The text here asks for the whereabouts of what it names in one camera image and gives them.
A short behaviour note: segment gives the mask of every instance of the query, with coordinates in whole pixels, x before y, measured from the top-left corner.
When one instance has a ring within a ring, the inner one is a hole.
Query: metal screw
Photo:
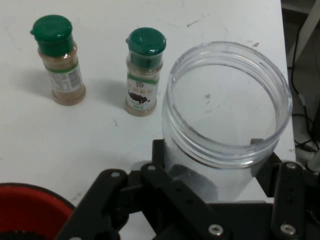
[[[119,177],[120,176],[120,173],[117,172],[117,171],[114,171],[113,173],[111,173],[111,177],[113,178],[116,178],[116,177]]]
[[[211,224],[208,230],[214,236],[221,236],[224,233],[224,229],[218,224]]]
[[[153,171],[153,170],[156,170],[156,167],[153,165],[150,165],[147,167],[147,169]]]
[[[281,232],[290,236],[293,236],[296,234],[296,228],[290,224],[282,224],[280,226],[280,229],[281,229]]]
[[[297,168],[297,165],[293,162],[289,162],[286,164],[287,168],[290,168],[290,169],[296,169]]]

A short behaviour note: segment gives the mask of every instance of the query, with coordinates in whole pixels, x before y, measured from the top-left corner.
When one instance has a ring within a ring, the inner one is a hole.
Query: spice jar
[[[47,15],[39,18],[30,32],[38,43],[38,53],[49,74],[53,99],[65,106],[80,103],[86,93],[72,29],[67,18]]]
[[[166,38],[156,29],[141,27],[134,30],[126,42],[129,47],[126,59],[126,110],[135,116],[147,116],[157,104],[157,88]]]

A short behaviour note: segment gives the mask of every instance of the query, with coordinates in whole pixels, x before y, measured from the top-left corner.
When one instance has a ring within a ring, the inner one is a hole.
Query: white table
[[[75,106],[52,101],[29,34],[34,21],[47,14],[66,16],[73,24],[87,87],[84,101]],[[129,172],[133,163],[151,159],[152,140],[162,137],[168,74],[186,50],[203,42],[238,42],[266,55],[287,79],[279,0],[3,0],[0,16],[0,182],[39,185],[75,205],[102,170]],[[125,39],[144,26],[160,30],[167,48],[157,108],[139,118],[124,109]],[[275,152],[295,160],[291,121]],[[252,181],[240,199],[263,198]],[[123,239],[150,239],[150,227],[137,229],[144,222],[133,216],[121,231]]]

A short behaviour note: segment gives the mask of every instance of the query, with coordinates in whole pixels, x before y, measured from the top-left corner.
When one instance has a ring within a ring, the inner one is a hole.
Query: red bowl
[[[0,184],[0,233],[35,232],[54,239],[74,206],[58,194],[23,183]]]

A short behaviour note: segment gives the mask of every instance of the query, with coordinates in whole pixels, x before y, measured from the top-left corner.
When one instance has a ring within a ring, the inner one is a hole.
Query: green lid
[[[38,42],[40,52],[51,57],[63,56],[72,51],[74,40],[71,22],[60,15],[39,18],[30,31]]]
[[[131,51],[132,64],[141,68],[154,68],[162,62],[162,52],[166,48],[166,38],[158,30],[151,27],[141,27],[126,39]]]

